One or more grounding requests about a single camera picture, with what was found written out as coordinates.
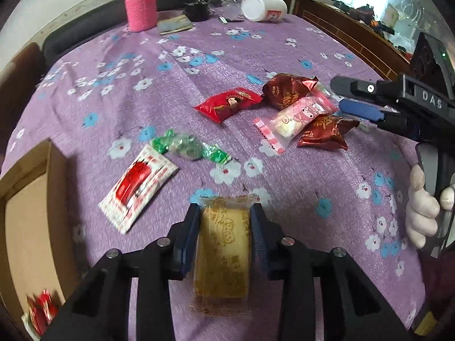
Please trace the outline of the white gloved right hand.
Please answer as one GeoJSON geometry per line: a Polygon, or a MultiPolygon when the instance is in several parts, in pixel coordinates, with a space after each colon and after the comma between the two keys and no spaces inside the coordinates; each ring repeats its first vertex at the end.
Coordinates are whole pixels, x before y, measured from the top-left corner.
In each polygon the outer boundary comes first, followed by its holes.
{"type": "Polygon", "coordinates": [[[409,178],[406,234],[417,249],[422,249],[427,238],[433,237],[437,233],[436,218],[441,209],[451,210],[454,207],[454,184],[446,187],[441,192],[440,199],[437,200],[424,189],[425,174],[418,164],[411,169],[409,178]]]}

